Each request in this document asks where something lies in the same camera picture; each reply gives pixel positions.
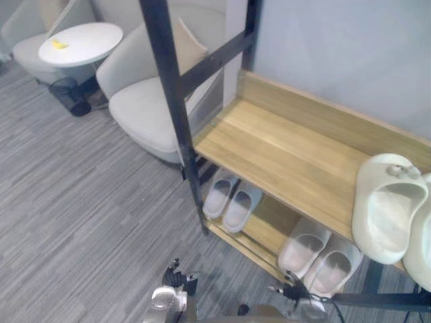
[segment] striped carpet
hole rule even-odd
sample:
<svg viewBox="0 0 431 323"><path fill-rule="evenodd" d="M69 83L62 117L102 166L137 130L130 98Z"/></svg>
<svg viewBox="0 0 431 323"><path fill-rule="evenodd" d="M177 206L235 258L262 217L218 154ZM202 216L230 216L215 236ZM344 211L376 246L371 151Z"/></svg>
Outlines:
<svg viewBox="0 0 431 323"><path fill-rule="evenodd" d="M0 322L141 322L175 257L200 273L200 318L234 314L240 303L288 311L266 290L275 279L201 234L179 171L132 142L107 110L72 117L14 62L0 69L0 109ZM367 264L346 291L361 290ZM385 268L380 291L412 289L410 278ZM341 311L346 322L405 317Z"/></svg>

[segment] wooden board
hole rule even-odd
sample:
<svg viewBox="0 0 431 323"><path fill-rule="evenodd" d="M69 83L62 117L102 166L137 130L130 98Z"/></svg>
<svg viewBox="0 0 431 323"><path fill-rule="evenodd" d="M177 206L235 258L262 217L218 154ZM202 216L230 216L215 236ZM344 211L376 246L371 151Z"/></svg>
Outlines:
<svg viewBox="0 0 431 323"><path fill-rule="evenodd" d="M220 219L209 220L208 228L282 281L283 274L277 265L278 254L299 218L299 214L264 195L241 232L230 233Z"/></svg>
<svg viewBox="0 0 431 323"><path fill-rule="evenodd" d="M431 142L286 85L242 72L238 96L367 155L398 153L431 171Z"/></svg>
<svg viewBox="0 0 431 323"><path fill-rule="evenodd" d="M352 240L356 172L369 158L365 153L241 100L195 139L195 149L267 193L241 234L211 222L228 243L252 252L253 261L277 268L301 215Z"/></svg>

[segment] white armchair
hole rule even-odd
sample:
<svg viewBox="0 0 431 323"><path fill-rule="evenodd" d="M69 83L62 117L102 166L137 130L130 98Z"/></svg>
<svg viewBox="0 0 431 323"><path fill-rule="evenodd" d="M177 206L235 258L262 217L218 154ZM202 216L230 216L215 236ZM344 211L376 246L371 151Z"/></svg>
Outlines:
<svg viewBox="0 0 431 323"><path fill-rule="evenodd" d="M47 28L38 1L24 0L1 29L1 35L15 60L41 82L51 84L70 76L81 83L94 74L91 67L55 68L39 59L38 49L48 37L61 30L95 21L89 0L70 0Z"/></svg>
<svg viewBox="0 0 431 323"><path fill-rule="evenodd" d="M225 41L224 14L198 5L171 5L172 25L180 17L209 52ZM164 97L145 24L128 35L96 73L109 99L109 111L121 128L145 150L171 163L180 163L178 143ZM223 75L202 83L186 102L192 135L220 111Z"/></svg>

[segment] black trash bin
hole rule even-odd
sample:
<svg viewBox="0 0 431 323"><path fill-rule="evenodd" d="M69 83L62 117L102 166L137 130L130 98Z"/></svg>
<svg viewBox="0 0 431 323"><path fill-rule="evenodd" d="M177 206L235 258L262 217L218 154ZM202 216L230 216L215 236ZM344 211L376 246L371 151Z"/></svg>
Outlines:
<svg viewBox="0 0 431 323"><path fill-rule="evenodd" d="M83 116L92 109L77 82L70 77L51 84L49 92L74 116Z"/></svg>

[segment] black metal frame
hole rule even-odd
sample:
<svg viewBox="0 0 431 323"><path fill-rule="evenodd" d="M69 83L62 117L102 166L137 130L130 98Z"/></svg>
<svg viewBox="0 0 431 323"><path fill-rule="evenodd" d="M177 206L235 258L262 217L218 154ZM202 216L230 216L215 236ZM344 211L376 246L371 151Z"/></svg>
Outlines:
<svg viewBox="0 0 431 323"><path fill-rule="evenodd" d="M205 161L200 160L196 162L197 154L193 148L184 98L241 52L244 52L242 67L251 69L254 57L253 44L257 37L262 0L248 0L246 28L243 32L233 37L233 39L210 54L184 75L180 75L178 69L167 1L140 0L140 3L178 139L180 154L183 160L183 172L189 181L193 193L203 233L207 235L209 231L202 211L201 184L210 177L216 170L216 167L210 167L199 178L199 166L203 165ZM369 308L419 312L431 310L430 293L424 290L420 293L377 293L382 270L383 265L372 261L366 275L362 293L336 294L333 296L333 300L344 305Z"/></svg>

